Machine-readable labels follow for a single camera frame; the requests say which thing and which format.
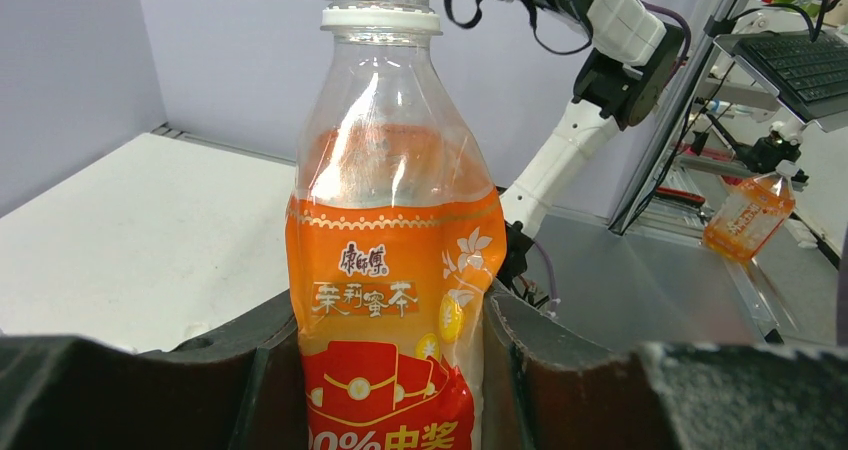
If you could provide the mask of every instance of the yellow lemon graphic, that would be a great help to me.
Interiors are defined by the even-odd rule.
[[[395,403],[399,403],[406,396],[406,391],[400,385],[395,384]]]
[[[316,388],[315,390],[312,390],[312,392],[309,394],[309,398],[312,399],[312,404],[315,405],[316,407],[323,406],[324,405],[324,389],[319,387],[319,388]]]
[[[433,357],[436,361],[441,361],[442,351],[439,349],[439,339],[435,334],[428,333],[418,340],[415,345],[415,357],[421,360],[426,360],[427,357]]]
[[[354,378],[347,386],[347,394],[354,400],[365,400],[371,394],[371,384],[364,378]]]
[[[462,333],[464,319],[459,302],[452,296],[445,295],[439,306],[439,331],[442,334],[442,340],[447,343],[455,342]]]

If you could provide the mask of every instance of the orange bottle label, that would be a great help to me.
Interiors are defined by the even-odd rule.
[[[470,449],[483,295],[506,253],[497,192],[421,208],[293,198],[286,240],[309,448]]]
[[[704,229],[704,243],[719,254],[745,262],[753,258],[794,208],[794,200],[769,193],[746,180],[727,197]]]

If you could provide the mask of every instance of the white flower graphic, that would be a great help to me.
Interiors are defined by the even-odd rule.
[[[468,305],[471,300],[474,300],[474,293],[469,292],[468,290],[454,289],[448,291],[448,295],[450,295],[450,297],[463,308]]]
[[[456,271],[456,265],[453,264],[453,260],[451,260],[450,254],[446,254],[445,252],[442,252],[442,263],[447,265],[447,267],[444,269],[444,273],[442,274],[444,279],[447,280],[450,274]]]
[[[460,238],[456,241],[459,244],[459,249],[462,250],[462,254],[460,254],[456,262],[460,272],[464,271],[468,265],[471,265],[477,270],[483,267],[482,250],[492,243],[492,239],[491,237],[480,237],[479,235],[480,227],[477,227],[467,239]]]

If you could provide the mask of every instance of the plastic bottle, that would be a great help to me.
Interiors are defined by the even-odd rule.
[[[506,251],[430,60],[428,0],[334,0],[286,222],[309,448],[479,448],[483,295]]]
[[[737,185],[704,230],[704,243],[721,255],[747,262],[759,253],[795,209],[794,163],[784,160],[777,171]]]

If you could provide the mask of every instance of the keyboard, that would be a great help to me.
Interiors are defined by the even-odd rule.
[[[734,49],[780,92],[779,98],[806,121],[848,110],[848,44],[822,34],[759,34]]]

